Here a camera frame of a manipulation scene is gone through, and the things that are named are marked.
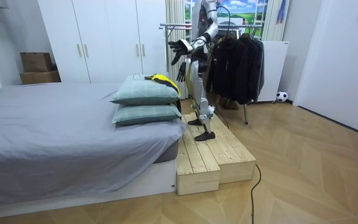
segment wooden platform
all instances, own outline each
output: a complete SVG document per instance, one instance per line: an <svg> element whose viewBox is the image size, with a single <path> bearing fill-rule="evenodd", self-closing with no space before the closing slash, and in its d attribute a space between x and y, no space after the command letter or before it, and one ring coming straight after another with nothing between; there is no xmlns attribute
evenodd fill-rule
<svg viewBox="0 0 358 224"><path fill-rule="evenodd" d="M182 117L184 123L195 119L194 113ZM178 195L217 190L219 184L252 179L255 158L215 116L211 129L216 138L196 142L195 136L204 132L202 126L187 126L179 141Z"/></svg>

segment light blue pillow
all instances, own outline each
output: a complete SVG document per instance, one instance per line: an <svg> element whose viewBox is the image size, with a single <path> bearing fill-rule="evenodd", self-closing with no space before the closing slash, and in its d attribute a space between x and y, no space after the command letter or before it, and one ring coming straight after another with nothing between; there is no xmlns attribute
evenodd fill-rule
<svg viewBox="0 0 358 224"><path fill-rule="evenodd" d="M180 99L174 88L145 80L144 77L145 75L129 76L111 102L123 105L162 105Z"/></svg>
<svg viewBox="0 0 358 224"><path fill-rule="evenodd" d="M178 108L173 105L119 105L112 119L116 125L142 124L155 121L170 121L181 118Z"/></svg>

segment herringbone parquet floor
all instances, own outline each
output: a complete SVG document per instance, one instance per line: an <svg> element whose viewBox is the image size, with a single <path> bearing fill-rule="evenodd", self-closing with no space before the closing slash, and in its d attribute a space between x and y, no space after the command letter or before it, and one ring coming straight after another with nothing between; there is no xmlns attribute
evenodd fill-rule
<svg viewBox="0 0 358 224"><path fill-rule="evenodd" d="M248 126L242 110L220 111L262 170L255 223L358 224L358 133L289 104L250 106ZM250 190L258 178L216 192L132 198L0 223L250 223Z"/></svg>

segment window curtain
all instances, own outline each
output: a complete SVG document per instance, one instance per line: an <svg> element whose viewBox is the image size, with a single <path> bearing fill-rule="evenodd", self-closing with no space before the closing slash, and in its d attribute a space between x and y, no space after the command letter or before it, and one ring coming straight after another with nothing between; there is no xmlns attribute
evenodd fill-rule
<svg viewBox="0 0 358 224"><path fill-rule="evenodd" d="M288 7L290 0L286 0L284 21L277 24L277 16L283 0L269 0L267 5L267 13L264 25L262 40L281 41L284 35L285 23L287 21Z"/></svg>
<svg viewBox="0 0 358 224"><path fill-rule="evenodd" d="M185 23L185 1L184 0L165 0L167 6L167 23L176 23L184 24ZM171 35L168 38L169 41L177 41L180 39L185 39L186 37L185 30L173 30ZM171 63L175 56L175 53L171 49L168 49L168 61ZM181 99L188 98L188 91L185 82L177 82L177 76L181 63L184 61L182 57L179 62L171 66L169 64L168 78L171 79L180 90Z"/></svg>

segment gray bedsheet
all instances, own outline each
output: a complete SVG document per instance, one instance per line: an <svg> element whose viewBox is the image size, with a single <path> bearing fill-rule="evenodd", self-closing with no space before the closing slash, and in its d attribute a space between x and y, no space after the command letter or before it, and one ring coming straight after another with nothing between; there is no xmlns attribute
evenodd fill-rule
<svg viewBox="0 0 358 224"><path fill-rule="evenodd" d="M115 127L118 87L0 89L0 204L119 190L181 137L179 119Z"/></svg>

